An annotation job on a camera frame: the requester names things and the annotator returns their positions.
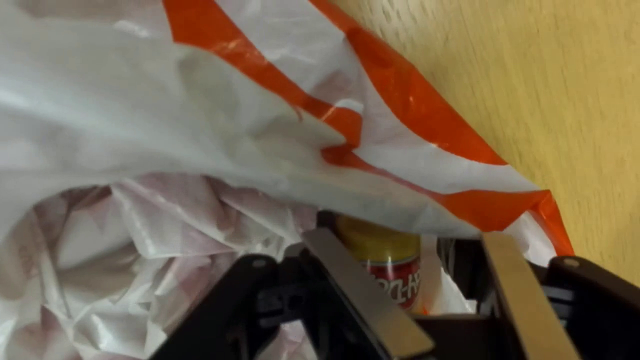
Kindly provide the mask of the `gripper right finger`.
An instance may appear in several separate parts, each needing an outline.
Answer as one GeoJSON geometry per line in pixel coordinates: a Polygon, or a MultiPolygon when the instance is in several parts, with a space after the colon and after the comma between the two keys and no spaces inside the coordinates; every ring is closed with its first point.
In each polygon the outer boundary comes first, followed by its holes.
{"type": "Polygon", "coordinates": [[[632,283],[585,258],[556,257],[545,297],[509,237],[488,233],[482,247],[526,360],[640,360],[640,291],[632,283]]]}

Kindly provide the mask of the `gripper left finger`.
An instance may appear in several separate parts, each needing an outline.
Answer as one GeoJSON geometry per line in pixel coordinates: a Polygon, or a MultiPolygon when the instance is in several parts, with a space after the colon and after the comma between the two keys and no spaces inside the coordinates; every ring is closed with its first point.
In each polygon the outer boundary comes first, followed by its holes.
{"type": "Polygon", "coordinates": [[[429,360],[433,341],[328,231],[237,258],[150,360],[258,360],[300,322],[318,360],[429,360]]]}

